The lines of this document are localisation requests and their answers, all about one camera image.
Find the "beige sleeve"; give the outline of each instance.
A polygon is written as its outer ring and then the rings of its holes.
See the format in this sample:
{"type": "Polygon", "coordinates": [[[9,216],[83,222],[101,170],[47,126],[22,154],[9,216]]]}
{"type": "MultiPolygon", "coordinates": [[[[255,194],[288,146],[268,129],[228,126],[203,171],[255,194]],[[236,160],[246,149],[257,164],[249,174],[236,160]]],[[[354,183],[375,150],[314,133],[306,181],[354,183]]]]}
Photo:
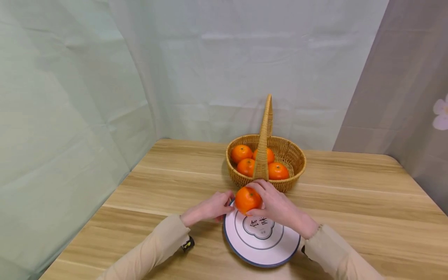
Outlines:
{"type": "Polygon", "coordinates": [[[305,254],[338,280],[384,279],[339,234],[327,225],[305,241],[305,254]]]}
{"type": "Polygon", "coordinates": [[[142,243],[121,257],[97,280],[141,280],[185,244],[189,231],[179,215],[167,217],[142,243]]]}

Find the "orange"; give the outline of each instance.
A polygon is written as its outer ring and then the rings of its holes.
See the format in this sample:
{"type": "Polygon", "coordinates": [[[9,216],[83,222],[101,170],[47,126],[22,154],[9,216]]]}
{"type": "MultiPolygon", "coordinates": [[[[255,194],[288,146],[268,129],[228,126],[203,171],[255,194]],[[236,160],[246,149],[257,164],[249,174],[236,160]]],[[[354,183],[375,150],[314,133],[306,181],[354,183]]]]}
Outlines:
{"type": "MultiPolygon", "coordinates": [[[[269,148],[266,151],[267,151],[267,164],[273,163],[276,158],[274,152],[269,148]]],[[[257,152],[258,149],[256,149],[254,154],[252,155],[253,160],[255,160],[255,158],[257,157],[257,152]]]]}
{"type": "Polygon", "coordinates": [[[235,195],[235,207],[243,215],[249,210],[261,208],[262,204],[260,195],[252,188],[242,187],[235,195]]]}
{"type": "Polygon", "coordinates": [[[255,160],[243,159],[237,165],[237,171],[243,175],[251,177],[254,175],[255,160]]]}
{"type": "Polygon", "coordinates": [[[283,180],[289,178],[289,172],[286,167],[279,163],[273,162],[267,166],[270,180],[283,180]]]}
{"type": "Polygon", "coordinates": [[[238,145],[232,150],[231,158],[234,163],[238,164],[243,159],[252,158],[252,150],[249,146],[246,145],[238,145]]]}

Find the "plate rim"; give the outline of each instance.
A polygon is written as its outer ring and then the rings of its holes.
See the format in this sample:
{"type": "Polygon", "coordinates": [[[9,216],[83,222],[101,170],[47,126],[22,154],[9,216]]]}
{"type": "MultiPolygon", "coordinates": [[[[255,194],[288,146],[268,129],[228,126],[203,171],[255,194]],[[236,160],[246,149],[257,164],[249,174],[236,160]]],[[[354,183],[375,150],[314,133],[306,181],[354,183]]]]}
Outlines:
{"type": "MultiPolygon", "coordinates": [[[[233,199],[232,201],[230,201],[229,205],[231,205],[233,202],[235,201],[235,199],[233,199]]],[[[249,263],[253,266],[256,267],[263,267],[263,268],[273,268],[273,267],[279,267],[281,265],[284,265],[285,263],[289,262],[290,259],[297,253],[297,249],[299,248],[300,245],[300,241],[302,240],[302,235],[299,234],[299,242],[297,243],[296,249],[293,251],[292,255],[290,255],[289,257],[287,257],[284,261],[281,261],[279,263],[275,263],[275,264],[259,264],[259,263],[254,263],[248,259],[246,259],[245,257],[241,256],[240,253],[238,253],[238,251],[233,247],[232,243],[230,242],[228,235],[227,235],[227,230],[225,228],[225,220],[228,214],[224,215],[223,218],[223,230],[224,230],[224,235],[225,235],[225,239],[227,240],[227,243],[229,244],[230,248],[232,249],[232,251],[237,254],[238,257],[240,257],[243,261],[245,261],[246,263],[249,263]]]]}

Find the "person's right hand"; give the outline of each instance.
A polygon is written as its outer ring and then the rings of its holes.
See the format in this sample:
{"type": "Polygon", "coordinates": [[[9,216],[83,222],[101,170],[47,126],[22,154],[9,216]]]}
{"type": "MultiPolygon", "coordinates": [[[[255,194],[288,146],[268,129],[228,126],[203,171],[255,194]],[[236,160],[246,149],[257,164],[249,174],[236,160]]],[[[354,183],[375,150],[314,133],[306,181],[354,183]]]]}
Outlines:
{"type": "Polygon", "coordinates": [[[252,209],[247,212],[247,215],[271,219],[292,228],[305,239],[310,239],[317,232],[319,224],[298,209],[284,193],[277,191],[271,183],[255,180],[247,186],[256,190],[264,202],[264,209],[252,209]]]}

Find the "gray curtain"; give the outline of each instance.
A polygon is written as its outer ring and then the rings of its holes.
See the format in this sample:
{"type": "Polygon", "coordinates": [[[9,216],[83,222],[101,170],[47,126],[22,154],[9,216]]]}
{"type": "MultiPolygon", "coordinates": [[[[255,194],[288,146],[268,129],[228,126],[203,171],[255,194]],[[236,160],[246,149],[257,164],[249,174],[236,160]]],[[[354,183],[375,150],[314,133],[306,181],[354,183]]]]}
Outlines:
{"type": "Polygon", "coordinates": [[[391,0],[335,151],[397,159],[448,213],[448,2],[391,0]]]}

